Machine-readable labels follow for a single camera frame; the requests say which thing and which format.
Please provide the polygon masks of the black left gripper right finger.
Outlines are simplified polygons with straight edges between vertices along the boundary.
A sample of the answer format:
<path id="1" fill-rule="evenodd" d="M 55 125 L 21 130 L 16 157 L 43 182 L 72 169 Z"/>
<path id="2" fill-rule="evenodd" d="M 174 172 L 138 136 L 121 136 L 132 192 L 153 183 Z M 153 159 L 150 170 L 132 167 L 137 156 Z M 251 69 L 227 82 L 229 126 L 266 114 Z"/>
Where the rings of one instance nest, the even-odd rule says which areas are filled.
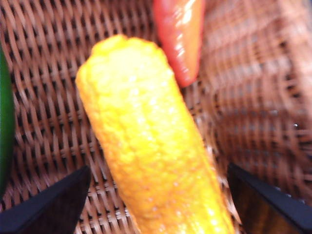
<path id="1" fill-rule="evenodd" d="M 248 234 L 310 234 L 312 208 L 230 163 L 227 179 Z"/>

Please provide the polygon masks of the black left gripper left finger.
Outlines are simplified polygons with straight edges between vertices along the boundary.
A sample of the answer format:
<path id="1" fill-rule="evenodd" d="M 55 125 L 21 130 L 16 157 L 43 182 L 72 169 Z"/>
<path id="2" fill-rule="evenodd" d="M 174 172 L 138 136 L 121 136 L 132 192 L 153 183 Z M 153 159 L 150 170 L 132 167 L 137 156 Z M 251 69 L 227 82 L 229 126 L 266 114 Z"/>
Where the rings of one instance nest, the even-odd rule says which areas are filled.
<path id="1" fill-rule="evenodd" d="M 88 166 L 0 214 L 2 234 L 72 234 L 91 181 Z"/>

